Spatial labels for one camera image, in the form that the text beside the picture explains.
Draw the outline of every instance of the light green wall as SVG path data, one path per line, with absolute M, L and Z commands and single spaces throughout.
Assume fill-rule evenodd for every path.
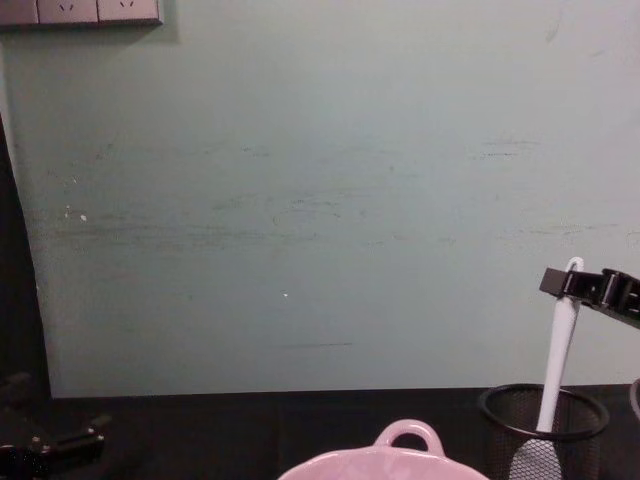
M 544 268 L 640 274 L 638 25 L 188 0 L 4 36 L 55 394 L 541 381 Z M 585 311 L 568 382 L 632 380 L 639 343 Z

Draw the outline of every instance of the black surface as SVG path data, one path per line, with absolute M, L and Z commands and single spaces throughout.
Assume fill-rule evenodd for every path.
M 640 423 L 627 386 L 574 388 L 610 411 L 602 437 L 603 480 L 640 479 Z M 371 445 L 394 420 L 416 418 L 445 452 L 479 470 L 487 433 L 480 389 L 204 395 L 57 400 L 37 413 L 52 433 L 100 413 L 113 422 L 102 462 L 61 479 L 274 480 L 315 455 Z M 399 445 L 420 448 L 411 438 Z
M 0 118 L 0 378 L 31 374 L 50 396 L 49 373 L 29 239 Z

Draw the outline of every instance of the pink pot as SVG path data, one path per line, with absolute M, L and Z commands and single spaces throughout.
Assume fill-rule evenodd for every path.
M 427 452 L 395 448 L 404 434 L 421 437 Z M 285 473 L 280 480 L 488 480 L 444 456 L 436 432 L 417 420 L 389 425 L 372 447 L 325 453 Z

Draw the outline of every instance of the white plastic utensil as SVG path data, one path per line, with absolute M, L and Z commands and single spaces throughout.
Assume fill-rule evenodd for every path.
M 584 260 L 574 257 L 567 265 L 567 271 L 584 271 Z M 551 347 L 547 362 L 547 374 L 542 392 L 542 404 L 538 417 L 538 432 L 549 433 L 553 430 L 560 384 L 567 363 L 569 346 L 576 326 L 580 302 L 568 297 L 556 301 L 553 312 L 551 331 Z M 562 467 L 553 442 L 547 440 L 529 440 L 522 445 L 513 456 L 509 480 L 525 480 L 544 478 L 546 480 L 562 480 Z

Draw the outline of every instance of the power outlet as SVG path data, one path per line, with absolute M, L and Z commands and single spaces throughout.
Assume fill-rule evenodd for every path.
M 96 0 L 38 0 L 38 12 L 44 24 L 98 23 Z
M 0 26 L 38 23 L 36 0 L 0 0 Z
M 98 0 L 100 22 L 162 23 L 159 0 Z

